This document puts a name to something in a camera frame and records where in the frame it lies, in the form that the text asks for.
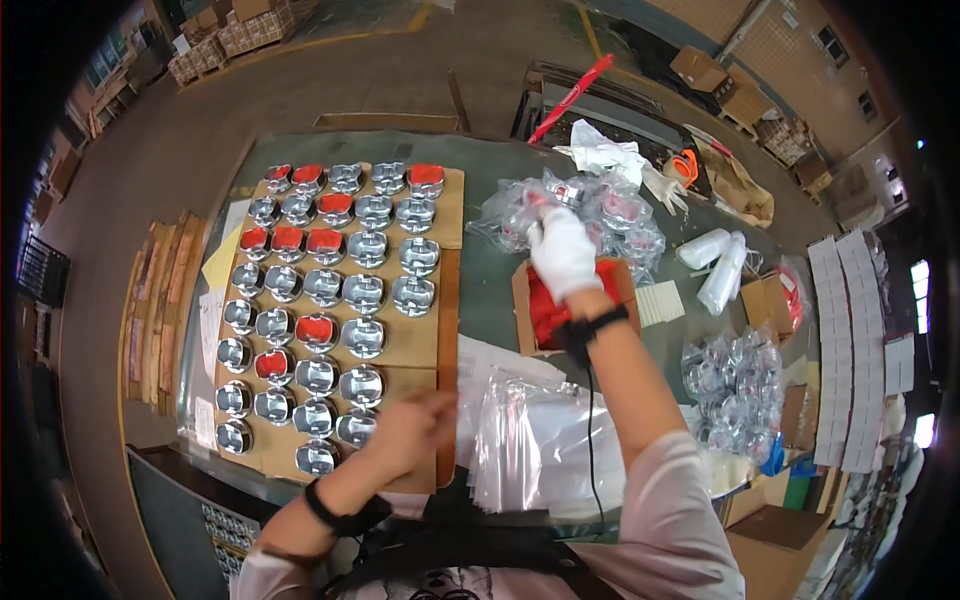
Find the white shirt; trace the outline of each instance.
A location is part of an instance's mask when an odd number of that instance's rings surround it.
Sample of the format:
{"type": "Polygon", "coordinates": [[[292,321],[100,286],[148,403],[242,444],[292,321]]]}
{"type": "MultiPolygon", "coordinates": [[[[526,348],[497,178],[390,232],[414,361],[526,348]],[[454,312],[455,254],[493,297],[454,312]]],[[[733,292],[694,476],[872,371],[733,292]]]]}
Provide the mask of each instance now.
{"type": "MultiPolygon", "coordinates": [[[[570,547],[625,599],[744,598],[743,577],[710,506],[707,471],[696,443],[669,433],[634,460],[627,475],[618,544],[570,547]]],[[[317,597],[311,572],[254,551],[231,585],[233,600],[317,597]]],[[[576,600],[559,577],[525,569],[439,569],[403,582],[377,582],[348,600],[576,600]]]]}

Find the stack of plastic bags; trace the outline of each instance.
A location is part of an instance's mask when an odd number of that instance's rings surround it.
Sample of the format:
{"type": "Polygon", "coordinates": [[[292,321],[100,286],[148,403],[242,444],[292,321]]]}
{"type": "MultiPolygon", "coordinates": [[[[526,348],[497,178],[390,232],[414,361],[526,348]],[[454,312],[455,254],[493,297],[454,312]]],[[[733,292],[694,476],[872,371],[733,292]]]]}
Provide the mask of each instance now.
{"type": "Polygon", "coordinates": [[[720,334],[686,344],[680,369],[700,410],[697,441],[756,465],[766,463],[786,397],[780,351],[769,330],[747,327],[739,338],[720,334]]]}
{"type": "MultiPolygon", "coordinates": [[[[497,371],[480,410],[468,484],[487,513],[597,513],[590,486],[589,392],[571,383],[537,386],[497,371]]],[[[592,422],[597,494],[622,505],[626,473],[613,421],[596,396],[592,422]]]]}
{"type": "Polygon", "coordinates": [[[497,187],[467,231],[487,237],[505,253],[528,252],[527,229],[546,209],[565,205],[584,223],[598,256],[625,258],[636,285],[655,282],[666,237],[634,184],[613,173],[560,180],[544,169],[540,180],[499,180],[497,187]]]}

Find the gloved hand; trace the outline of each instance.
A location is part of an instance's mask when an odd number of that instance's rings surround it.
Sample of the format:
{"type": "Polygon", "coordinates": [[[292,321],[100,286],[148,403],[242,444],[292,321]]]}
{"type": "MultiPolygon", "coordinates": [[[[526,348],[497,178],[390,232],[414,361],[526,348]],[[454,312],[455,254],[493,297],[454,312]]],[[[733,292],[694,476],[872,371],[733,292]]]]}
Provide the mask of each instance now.
{"type": "Polygon", "coordinates": [[[677,211],[674,209],[674,205],[687,212],[686,202],[681,199],[681,196],[686,196],[686,189],[684,189],[682,183],[667,177],[649,162],[643,165],[641,172],[643,173],[643,184],[647,186],[654,198],[666,206],[667,212],[676,215],[677,211]]]}
{"type": "Polygon", "coordinates": [[[530,261],[557,304],[587,288],[603,288],[596,274],[596,246],[587,236],[580,219],[569,208],[548,208],[543,225],[527,229],[530,261]]]}

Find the window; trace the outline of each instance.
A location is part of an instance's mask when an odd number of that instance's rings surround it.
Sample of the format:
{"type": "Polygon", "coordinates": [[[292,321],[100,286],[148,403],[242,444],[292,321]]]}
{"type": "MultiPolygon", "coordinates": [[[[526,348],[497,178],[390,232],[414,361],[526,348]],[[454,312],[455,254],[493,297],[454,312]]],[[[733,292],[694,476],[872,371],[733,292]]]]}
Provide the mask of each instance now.
{"type": "Polygon", "coordinates": [[[820,43],[824,44],[824,50],[827,51],[827,54],[833,59],[833,65],[837,68],[843,66],[843,63],[847,61],[850,57],[847,55],[847,51],[844,49],[843,44],[840,43],[840,40],[837,39],[836,34],[827,25],[825,28],[820,30],[820,33],[817,34],[817,37],[820,39],[820,43]]]}
{"type": "Polygon", "coordinates": [[[90,64],[84,70],[84,79],[91,90],[96,89],[106,79],[110,71],[127,55],[127,41],[120,33],[120,25],[114,25],[100,47],[93,51],[90,64]]]}
{"type": "Polygon", "coordinates": [[[874,108],[874,99],[870,97],[870,92],[865,91],[856,99],[860,103],[860,110],[863,111],[863,117],[870,123],[876,117],[876,108],[874,108]]]}
{"type": "Polygon", "coordinates": [[[921,260],[910,267],[913,279],[913,297],[917,299],[917,333],[923,334],[930,329],[930,307],[926,295],[930,291],[930,266],[921,260]]]}

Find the cardboard box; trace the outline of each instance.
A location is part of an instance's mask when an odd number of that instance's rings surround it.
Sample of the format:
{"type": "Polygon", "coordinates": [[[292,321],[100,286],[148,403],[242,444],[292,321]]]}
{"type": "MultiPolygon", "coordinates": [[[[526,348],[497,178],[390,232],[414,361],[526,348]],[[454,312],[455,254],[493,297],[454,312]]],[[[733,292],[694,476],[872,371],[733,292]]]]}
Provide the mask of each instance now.
{"type": "Polygon", "coordinates": [[[233,0],[233,12],[241,22],[248,21],[264,12],[272,11],[277,4],[277,0],[233,0]]]}
{"type": "Polygon", "coordinates": [[[703,50],[684,46],[670,68],[692,89],[711,92],[727,78],[727,71],[703,50]]]}
{"type": "MultiPolygon", "coordinates": [[[[630,324],[634,327],[636,335],[641,335],[640,315],[636,309],[636,288],[634,279],[630,275],[630,269],[627,263],[619,258],[610,258],[601,256],[601,260],[611,260],[616,263],[613,270],[613,277],[616,281],[616,289],[620,294],[620,299],[627,307],[627,313],[630,315],[630,324]]],[[[529,260],[524,260],[514,271],[511,279],[511,285],[514,290],[514,312],[516,313],[516,339],[520,346],[521,356],[543,356],[562,352],[560,349],[540,348],[537,344],[537,337],[534,335],[534,325],[530,320],[530,279],[527,275],[527,269],[532,269],[529,260]]]]}
{"type": "Polygon", "coordinates": [[[786,389],[783,417],[780,419],[784,446],[812,450],[816,444],[820,398],[811,394],[810,401],[804,405],[806,392],[805,385],[794,385],[786,389]]]}
{"type": "Polygon", "coordinates": [[[779,273],[769,273],[751,281],[740,289],[740,294],[750,327],[759,329],[769,322],[773,332],[779,337],[781,346],[793,337],[793,318],[790,316],[790,307],[786,303],[779,273]]]}
{"type": "Polygon", "coordinates": [[[729,87],[723,86],[726,91],[714,94],[723,110],[734,120],[744,126],[752,126],[760,120],[767,110],[777,105],[760,91],[759,87],[733,80],[729,87]]]}
{"type": "Polygon", "coordinates": [[[833,175],[830,174],[824,158],[816,151],[801,158],[794,166],[794,173],[797,174],[801,187],[813,194],[827,189],[833,181],[833,175]]]}
{"type": "Polygon", "coordinates": [[[829,515],[764,506],[727,530],[751,600],[789,600],[803,581],[829,515]]]}
{"type": "Polygon", "coordinates": [[[790,469],[786,468],[776,477],[758,475],[750,487],[724,500],[720,522],[728,529],[752,515],[764,506],[783,506],[786,487],[790,483],[790,469]]]}

